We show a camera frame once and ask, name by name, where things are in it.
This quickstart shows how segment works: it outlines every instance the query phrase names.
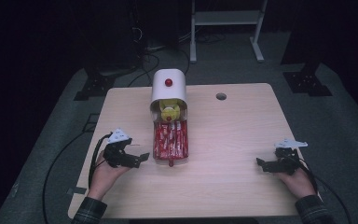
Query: white metal stand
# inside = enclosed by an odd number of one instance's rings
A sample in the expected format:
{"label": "white metal stand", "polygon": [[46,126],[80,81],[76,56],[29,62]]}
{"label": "white metal stand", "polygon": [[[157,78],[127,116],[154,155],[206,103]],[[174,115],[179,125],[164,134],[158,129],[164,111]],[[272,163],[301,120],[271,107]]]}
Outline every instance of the white metal stand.
{"label": "white metal stand", "polygon": [[190,42],[190,61],[195,63],[197,61],[196,49],[196,26],[197,25],[238,25],[238,24],[253,24],[255,27],[255,35],[250,37],[252,47],[255,52],[257,61],[264,62],[264,57],[258,47],[257,41],[260,35],[261,25],[263,24],[264,15],[266,12],[267,1],[263,0],[260,10],[247,11],[200,11],[196,12],[195,0],[192,2],[191,15],[191,42]]}

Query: white cylindrical lid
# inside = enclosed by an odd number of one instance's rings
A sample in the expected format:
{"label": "white cylindrical lid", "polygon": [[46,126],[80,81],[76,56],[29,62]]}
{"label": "white cylindrical lid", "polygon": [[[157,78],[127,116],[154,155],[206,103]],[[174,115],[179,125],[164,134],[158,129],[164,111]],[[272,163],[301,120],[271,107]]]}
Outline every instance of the white cylindrical lid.
{"label": "white cylindrical lid", "polygon": [[186,102],[186,79],[178,69],[161,69],[153,77],[152,103],[163,99]]}

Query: hand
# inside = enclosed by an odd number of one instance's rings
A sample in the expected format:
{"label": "hand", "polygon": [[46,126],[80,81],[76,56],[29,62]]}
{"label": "hand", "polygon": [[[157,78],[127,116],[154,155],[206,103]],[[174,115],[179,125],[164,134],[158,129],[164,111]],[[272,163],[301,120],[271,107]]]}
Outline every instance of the hand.
{"label": "hand", "polygon": [[98,167],[94,171],[89,188],[88,197],[101,201],[103,196],[115,184],[116,180],[129,171],[131,168],[120,166],[118,168],[111,167],[103,158],[103,151],[100,153],[96,162]]}
{"label": "hand", "polygon": [[286,173],[276,173],[275,175],[283,181],[298,199],[309,195],[316,195],[308,175],[302,169],[297,169],[292,175]]}

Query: table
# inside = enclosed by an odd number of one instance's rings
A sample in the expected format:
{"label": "table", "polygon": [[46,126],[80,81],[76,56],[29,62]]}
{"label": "table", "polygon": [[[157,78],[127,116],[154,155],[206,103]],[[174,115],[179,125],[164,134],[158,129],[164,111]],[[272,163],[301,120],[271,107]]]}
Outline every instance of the table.
{"label": "table", "polygon": [[263,54],[258,47],[258,37],[261,25],[263,24],[268,0],[263,0],[260,10],[242,11],[196,11],[195,0],[192,1],[191,15],[191,41],[190,41],[190,61],[197,62],[196,49],[196,26],[198,25],[255,25],[255,34],[250,37],[252,48],[258,62],[264,62]]}
{"label": "table", "polygon": [[[90,160],[98,140],[116,128],[133,139],[127,153],[152,152],[151,91],[150,87],[121,88],[107,93],[78,188],[88,188]],[[188,163],[157,165],[150,156],[106,194],[103,201],[108,207],[103,217],[296,215],[296,198],[277,177],[263,173],[255,160],[275,161],[274,143],[294,139],[270,85],[199,85],[187,86],[186,91]],[[227,99],[218,100],[217,93]],[[84,197],[74,194],[69,217],[75,215]]]}

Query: dark shirt cuff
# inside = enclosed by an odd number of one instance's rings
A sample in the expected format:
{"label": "dark shirt cuff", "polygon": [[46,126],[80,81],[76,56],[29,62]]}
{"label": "dark shirt cuff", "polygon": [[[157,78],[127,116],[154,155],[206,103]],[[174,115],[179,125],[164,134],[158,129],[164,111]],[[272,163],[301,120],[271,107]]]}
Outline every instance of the dark shirt cuff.
{"label": "dark shirt cuff", "polygon": [[86,197],[80,205],[72,223],[100,223],[101,217],[106,210],[106,203]]}
{"label": "dark shirt cuff", "polygon": [[304,224],[335,223],[324,203],[317,195],[304,197],[296,202],[297,212]]}

